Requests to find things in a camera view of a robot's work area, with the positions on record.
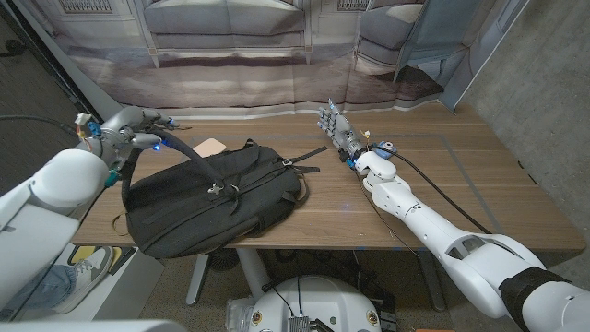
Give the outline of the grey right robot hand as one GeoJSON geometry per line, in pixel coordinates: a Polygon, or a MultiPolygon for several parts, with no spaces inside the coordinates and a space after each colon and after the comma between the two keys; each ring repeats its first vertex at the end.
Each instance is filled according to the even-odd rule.
{"type": "Polygon", "coordinates": [[[360,142],[360,132],[350,124],[331,99],[328,100],[327,108],[319,109],[318,126],[331,138],[342,162],[355,161],[367,151],[366,146],[360,142]]]}

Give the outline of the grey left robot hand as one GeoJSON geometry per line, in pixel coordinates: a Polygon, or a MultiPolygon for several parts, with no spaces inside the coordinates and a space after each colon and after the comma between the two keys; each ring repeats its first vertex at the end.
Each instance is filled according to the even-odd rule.
{"type": "Polygon", "coordinates": [[[170,116],[154,110],[128,106],[103,124],[91,124],[91,115],[79,113],[75,120],[85,149],[101,158],[110,170],[120,171],[132,150],[158,146],[161,139],[149,133],[152,128],[174,130],[180,125],[170,116]]]}

